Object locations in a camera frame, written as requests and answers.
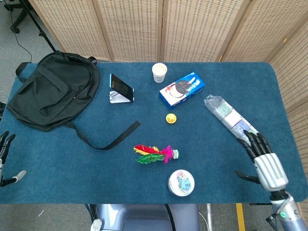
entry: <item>floor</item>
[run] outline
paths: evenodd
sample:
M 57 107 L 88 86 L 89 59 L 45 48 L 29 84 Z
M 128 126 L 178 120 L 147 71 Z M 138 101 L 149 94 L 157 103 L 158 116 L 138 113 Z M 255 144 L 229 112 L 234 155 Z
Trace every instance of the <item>floor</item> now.
M 0 101 L 7 102 L 15 78 L 15 69 L 21 62 L 29 62 L 30 55 L 17 45 L 14 33 L 10 30 L 10 13 L 3 5 L 4 2 L 0 1 Z M 20 10 L 13 11 L 13 19 L 19 12 Z M 36 15 L 35 17 L 52 44 L 59 49 L 40 19 Z M 39 31 L 28 16 L 18 28 L 20 29 L 20 33 L 17 34 L 18 41 L 32 53 L 33 63 L 51 52 L 44 38 L 38 36 Z M 206 217 L 206 206 L 200 205 L 199 208 Z M 247 231 L 272 230 L 265 222 L 265 218 L 272 213 L 271 206 L 243 205 L 243 209 Z M 212 223 L 213 231 L 238 230 L 236 206 L 212 205 Z M 90 217 L 84 205 L 0 205 L 0 224 L 2 231 L 89 231 Z M 202 231 L 206 230 L 202 219 L 200 226 Z

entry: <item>yellow tape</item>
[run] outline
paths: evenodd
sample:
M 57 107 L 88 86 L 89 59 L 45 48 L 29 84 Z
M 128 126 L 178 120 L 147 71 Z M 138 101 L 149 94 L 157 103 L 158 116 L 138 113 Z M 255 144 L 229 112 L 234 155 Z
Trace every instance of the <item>yellow tape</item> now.
M 239 223 L 239 231 L 245 231 L 243 206 L 241 203 L 236 203 L 236 213 L 237 213 L 237 221 Z

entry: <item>blue carpet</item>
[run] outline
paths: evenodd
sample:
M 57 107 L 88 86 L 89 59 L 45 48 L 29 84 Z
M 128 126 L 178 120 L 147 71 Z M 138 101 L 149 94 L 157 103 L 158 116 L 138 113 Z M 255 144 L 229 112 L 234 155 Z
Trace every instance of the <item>blue carpet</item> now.
M 0 203 L 235 203 L 268 202 L 269 193 L 234 173 L 254 175 L 244 148 L 206 109 L 210 93 L 222 96 L 271 144 L 289 178 L 287 190 L 296 201 L 307 197 L 306 177 L 282 103 L 274 70 L 267 63 L 167 63 L 164 83 L 153 81 L 153 63 L 98 63 L 101 84 L 93 101 L 73 120 L 96 146 L 106 146 L 135 120 L 139 126 L 117 147 L 98 151 L 64 126 L 42 132 L 19 123 L 4 112 L 0 133 L 15 133 L 4 178 L 27 170 L 17 184 L 0 189 Z M 22 77 L 29 77 L 35 64 L 28 64 Z M 206 83 L 202 92 L 173 109 L 175 124 L 167 124 L 170 111 L 159 99 L 161 88 L 195 71 Z M 109 73 L 135 89 L 133 103 L 109 103 Z M 16 79 L 9 97 L 21 87 Z M 135 162 L 136 144 L 180 151 L 180 158 L 167 165 Z M 173 195 L 167 180 L 177 169 L 195 178 L 187 197 Z

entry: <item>container lid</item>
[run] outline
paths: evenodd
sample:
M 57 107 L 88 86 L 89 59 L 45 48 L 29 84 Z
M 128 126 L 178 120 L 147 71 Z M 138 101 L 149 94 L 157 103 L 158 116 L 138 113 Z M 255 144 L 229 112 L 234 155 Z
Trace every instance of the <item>container lid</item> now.
M 168 187 L 177 196 L 187 196 L 194 189 L 193 176 L 186 170 L 176 170 L 168 180 Z

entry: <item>black backpack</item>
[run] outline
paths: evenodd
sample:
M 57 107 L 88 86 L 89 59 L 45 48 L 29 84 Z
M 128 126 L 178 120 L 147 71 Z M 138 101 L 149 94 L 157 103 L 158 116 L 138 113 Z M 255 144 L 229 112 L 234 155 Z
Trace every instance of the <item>black backpack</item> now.
M 88 59 L 72 53 L 53 52 L 45 56 L 28 79 L 19 75 L 27 63 L 21 63 L 16 75 L 22 87 L 7 104 L 7 109 L 23 124 L 50 131 L 59 125 L 76 130 L 77 135 L 93 147 L 70 122 L 93 99 L 100 84 L 100 73 L 94 57 Z M 108 150 L 119 144 L 140 123 L 136 121 L 111 144 L 99 150 Z

